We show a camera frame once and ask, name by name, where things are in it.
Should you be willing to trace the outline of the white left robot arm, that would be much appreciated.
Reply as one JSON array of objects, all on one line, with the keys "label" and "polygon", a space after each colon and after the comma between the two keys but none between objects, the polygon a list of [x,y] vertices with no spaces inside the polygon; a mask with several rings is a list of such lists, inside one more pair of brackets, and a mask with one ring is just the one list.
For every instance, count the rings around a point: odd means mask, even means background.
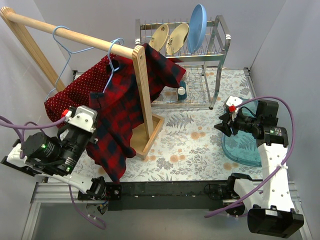
[{"label": "white left robot arm", "polygon": [[31,176],[52,178],[79,190],[90,200],[106,200],[107,184],[103,177],[90,178],[73,173],[94,133],[67,124],[57,136],[43,132],[30,135],[24,143],[16,141],[3,164]]}]

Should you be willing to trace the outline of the red polka dot skirt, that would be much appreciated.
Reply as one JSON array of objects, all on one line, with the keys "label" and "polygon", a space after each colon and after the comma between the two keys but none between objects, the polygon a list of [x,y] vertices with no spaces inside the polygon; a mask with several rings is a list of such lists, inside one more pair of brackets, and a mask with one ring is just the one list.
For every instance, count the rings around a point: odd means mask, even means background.
[{"label": "red polka dot skirt", "polygon": [[105,56],[90,69],[82,73],[64,90],[45,101],[48,118],[56,122],[69,107],[89,106],[90,93],[102,92],[111,74],[110,59]]}]

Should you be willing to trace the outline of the red plaid garment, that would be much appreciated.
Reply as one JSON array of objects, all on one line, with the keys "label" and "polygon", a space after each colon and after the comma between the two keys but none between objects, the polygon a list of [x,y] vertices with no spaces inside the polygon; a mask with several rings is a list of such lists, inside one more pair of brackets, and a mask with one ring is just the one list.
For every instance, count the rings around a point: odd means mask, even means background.
[{"label": "red plaid garment", "polygon": [[[179,88],[186,71],[147,43],[143,47],[150,101],[153,102],[164,87]],[[144,117],[132,60],[118,55],[111,60],[117,71],[105,92],[90,93],[89,107],[98,113],[98,141],[89,143],[86,152],[113,182],[118,183],[126,171],[126,159],[136,155],[130,140],[133,129],[144,123]]]}]

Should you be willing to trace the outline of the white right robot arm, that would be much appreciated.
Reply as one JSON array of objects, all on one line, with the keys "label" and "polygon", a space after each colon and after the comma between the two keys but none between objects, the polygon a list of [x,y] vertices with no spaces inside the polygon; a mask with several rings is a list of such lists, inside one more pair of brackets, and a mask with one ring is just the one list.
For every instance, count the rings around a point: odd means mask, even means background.
[{"label": "white right robot arm", "polygon": [[287,159],[291,150],[286,128],[278,126],[279,104],[272,98],[259,99],[251,115],[243,113],[244,106],[241,98],[230,96],[215,128],[227,137],[238,132],[253,136],[261,159],[262,182],[254,186],[250,176],[232,174],[226,192],[243,203],[250,232],[287,239],[304,225],[304,216],[295,210],[290,194]]}]

